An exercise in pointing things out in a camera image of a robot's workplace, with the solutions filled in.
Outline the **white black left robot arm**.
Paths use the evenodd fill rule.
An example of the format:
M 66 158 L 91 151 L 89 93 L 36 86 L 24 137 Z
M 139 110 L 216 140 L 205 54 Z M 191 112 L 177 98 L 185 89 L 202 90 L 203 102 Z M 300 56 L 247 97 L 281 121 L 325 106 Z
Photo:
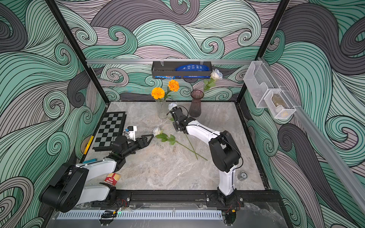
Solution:
M 102 160 L 62 164 L 39 194 L 39 201 L 60 212 L 68 212 L 79 204 L 94 201 L 107 201 L 112 206 L 117 200 L 116 187 L 112 183 L 86 186 L 86 182 L 104 174 L 116 173 L 125 165 L 127 156 L 147 147 L 153 138 L 154 135 L 142 135 L 132 140 L 121 135 L 113 142 L 112 152 Z

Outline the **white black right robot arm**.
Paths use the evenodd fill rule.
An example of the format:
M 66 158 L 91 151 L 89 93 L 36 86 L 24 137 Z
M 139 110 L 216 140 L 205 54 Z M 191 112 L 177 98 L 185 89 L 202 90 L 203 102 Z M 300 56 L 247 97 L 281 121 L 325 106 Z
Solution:
M 234 174 L 238 169 L 241 153 L 232 135 L 228 131 L 219 132 L 210 129 L 195 118 L 186 116 L 180 105 L 171 108 L 169 114 L 174 119 L 173 125 L 177 132 L 194 136 L 209 146 L 212 161 L 220 175 L 218 201 L 224 207 L 233 205 Z

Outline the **orange marigold flower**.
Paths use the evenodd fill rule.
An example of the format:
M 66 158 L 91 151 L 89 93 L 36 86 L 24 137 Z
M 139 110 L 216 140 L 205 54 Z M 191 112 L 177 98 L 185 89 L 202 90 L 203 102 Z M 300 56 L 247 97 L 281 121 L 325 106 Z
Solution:
M 167 88 L 167 91 L 165 92 L 164 99 L 166 100 L 170 96 L 171 92 L 178 92 L 179 89 L 180 89 L 180 86 L 176 80 L 169 81 L 168 88 Z
M 163 102 L 165 97 L 165 91 L 160 87 L 156 87 L 152 90 L 151 96 L 155 101 Z

